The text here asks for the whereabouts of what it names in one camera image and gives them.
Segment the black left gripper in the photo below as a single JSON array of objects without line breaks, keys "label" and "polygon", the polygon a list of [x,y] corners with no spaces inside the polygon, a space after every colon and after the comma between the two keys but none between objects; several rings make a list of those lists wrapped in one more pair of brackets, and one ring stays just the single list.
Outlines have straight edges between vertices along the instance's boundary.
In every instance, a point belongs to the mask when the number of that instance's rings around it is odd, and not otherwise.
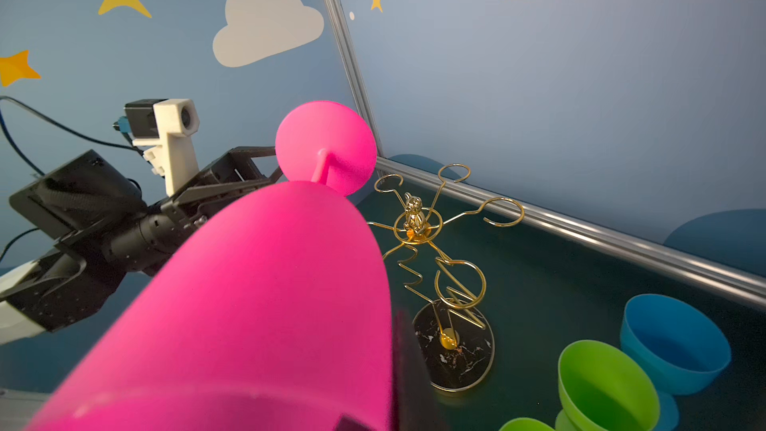
[{"label": "black left gripper", "polygon": [[275,147],[236,147],[202,169],[177,193],[129,217],[105,235],[104,257],[121,271],[156,273],[207,221],[238,199],[276,184],[282,171],[259,171],[256,159]]}]

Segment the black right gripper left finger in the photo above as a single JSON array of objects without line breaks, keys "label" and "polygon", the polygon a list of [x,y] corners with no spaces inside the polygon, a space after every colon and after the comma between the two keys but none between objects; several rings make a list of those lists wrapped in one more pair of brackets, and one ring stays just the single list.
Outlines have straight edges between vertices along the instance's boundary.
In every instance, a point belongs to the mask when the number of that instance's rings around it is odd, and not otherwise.
[{"label": "black right gripper left finger", "polygon": [[379,423],[371,418],[342,413],[334,425],[334,431],[378,431]]}]

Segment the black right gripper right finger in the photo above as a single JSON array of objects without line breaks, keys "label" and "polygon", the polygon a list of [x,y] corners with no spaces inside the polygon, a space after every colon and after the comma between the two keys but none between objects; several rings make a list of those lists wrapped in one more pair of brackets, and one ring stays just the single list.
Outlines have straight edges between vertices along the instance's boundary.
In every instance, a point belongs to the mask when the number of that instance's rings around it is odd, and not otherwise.
[{"label": "black right gripper right finger", "polygon": [[448,430],[412,319],[404,310],[393,316],[392,344],[392,429]]}]

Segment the green wine glass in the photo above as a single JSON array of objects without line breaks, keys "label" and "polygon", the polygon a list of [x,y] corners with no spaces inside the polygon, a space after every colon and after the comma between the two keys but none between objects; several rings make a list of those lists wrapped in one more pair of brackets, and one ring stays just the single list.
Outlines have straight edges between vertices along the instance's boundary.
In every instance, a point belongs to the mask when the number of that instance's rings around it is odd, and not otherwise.
[{"label": "green wine glass", "polygon": [[557,430],[652,430],[660,419],[650,378],[629,356],[601,341],[575,341],[562,351],[558,391]]},{"label": "green wine glass", "polygon": [[555,429],[538,419],[520,417],[504,423],[499,431],[555,431]]}]

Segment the pink wine glass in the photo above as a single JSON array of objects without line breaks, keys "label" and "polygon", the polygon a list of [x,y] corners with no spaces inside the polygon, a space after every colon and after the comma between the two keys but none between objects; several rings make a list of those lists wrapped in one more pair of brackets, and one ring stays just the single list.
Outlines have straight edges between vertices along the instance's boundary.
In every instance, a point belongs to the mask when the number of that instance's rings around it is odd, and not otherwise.
[{"label": "pink wine glass", "polygon": [[379,245],[349,196],[377,158],[364,120],[304,104],[275,140],[285,181],[217,213],[30,422],[33,430],[392,426],[392,315]]}]

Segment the blue wine glass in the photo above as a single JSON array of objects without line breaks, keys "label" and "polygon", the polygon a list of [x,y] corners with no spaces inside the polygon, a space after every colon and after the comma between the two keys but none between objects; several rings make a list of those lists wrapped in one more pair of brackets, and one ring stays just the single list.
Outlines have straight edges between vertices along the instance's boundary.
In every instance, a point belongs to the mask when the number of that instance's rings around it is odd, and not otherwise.
[{"label": "blue wine glass", "polygon": [[624,307],[620,349],[648,375],[659,399],[657,430],[674,430],[676,397],[708,387],[732,361],[722,330],[706,314],[666,295],[636,295]]}]

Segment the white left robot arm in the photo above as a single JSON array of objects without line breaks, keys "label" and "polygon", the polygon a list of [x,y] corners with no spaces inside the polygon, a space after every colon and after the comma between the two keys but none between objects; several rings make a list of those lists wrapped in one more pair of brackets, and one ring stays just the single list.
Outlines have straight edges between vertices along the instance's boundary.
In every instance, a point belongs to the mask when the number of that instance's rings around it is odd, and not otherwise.
[{"label": "white left robot arm", "polygon": [[138,187],[87,151],[14,194],[12,208],[54,247],[1,277],[1,341],[55,332],[98,312],[128,273],[156,275],[216,213],[275,184],[255,160],[273,147],[237,147],[169,197],[148,205]]}]

